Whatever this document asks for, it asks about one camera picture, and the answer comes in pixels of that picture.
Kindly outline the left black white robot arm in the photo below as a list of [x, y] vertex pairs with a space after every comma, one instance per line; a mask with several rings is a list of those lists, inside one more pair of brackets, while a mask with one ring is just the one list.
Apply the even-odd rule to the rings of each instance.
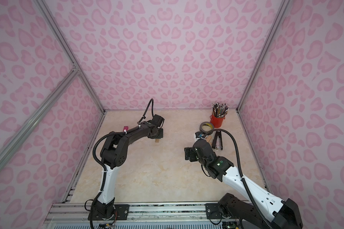
[[163, 138], [163, 124], [164, 118], [154, 115], [152, 120], [139, 122], [136, 127], [123, 132], [112, 131], [95, 143], [92, 156], [102, 166], [102, 180], [90, 206], [89, 221], [116, 218], [114, 202], [118, 169], [127, 159], [128, 147], [144, 137]]

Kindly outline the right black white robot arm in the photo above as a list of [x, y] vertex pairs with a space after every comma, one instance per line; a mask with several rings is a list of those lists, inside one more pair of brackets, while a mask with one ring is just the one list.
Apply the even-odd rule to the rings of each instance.
[[233, 194], [225, 194], [218, 202], [222, 217], [243, 219], [261, 229], [303, 228], [297, 203], [290, 198], [284, 201], [260, 187], [233, 162], [217, 156], [206, 140], [197, 140], [184, 153], [185, 160], [199, 162], [211, 178], [230, 186], [246, 199], [242, 201]]

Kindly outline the black stapler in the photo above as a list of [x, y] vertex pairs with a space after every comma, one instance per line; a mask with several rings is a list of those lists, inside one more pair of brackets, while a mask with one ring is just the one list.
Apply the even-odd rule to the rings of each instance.
[[212, 142], [212, 148], [218, 149], [218, 150], [223, 150], [223, 140], [222, 140], [222, 132], [221, 131], [215, 132], [214, 139]]

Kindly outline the red pencil cup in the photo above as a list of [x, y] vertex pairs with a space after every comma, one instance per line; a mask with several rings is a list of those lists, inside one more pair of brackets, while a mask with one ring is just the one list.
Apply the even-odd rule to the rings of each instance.
[[220, 128], [223, 124], [225, 117], [215, 117], [213, 114], [210, 116], [210, 123], [214, 128]]

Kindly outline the bundle of coloured pencils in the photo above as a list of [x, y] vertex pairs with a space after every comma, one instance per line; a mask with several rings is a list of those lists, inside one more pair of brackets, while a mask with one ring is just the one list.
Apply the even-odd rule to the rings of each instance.
[[229, 110], [229, 105], [225, 103], [213, 103], [212, 114], [216, 118], [224, 118]]

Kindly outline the grey duct tape roll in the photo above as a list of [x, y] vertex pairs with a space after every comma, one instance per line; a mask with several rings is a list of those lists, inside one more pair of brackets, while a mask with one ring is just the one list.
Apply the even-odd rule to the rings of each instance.
[[210, 122], [202, 122], [199, 127], [199, 130], [203, 132], [204, 134], [214, 129], [215, 129], [214, 125]]

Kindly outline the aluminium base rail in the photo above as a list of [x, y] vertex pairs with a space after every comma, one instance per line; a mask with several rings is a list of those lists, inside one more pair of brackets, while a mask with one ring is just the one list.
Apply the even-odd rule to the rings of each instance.
[[89, 222], [90, 204], [54, 204], [43, 229], [254, 229], [239, 217], [222, 217], [217, 202], [118, 203], [117, 217]]

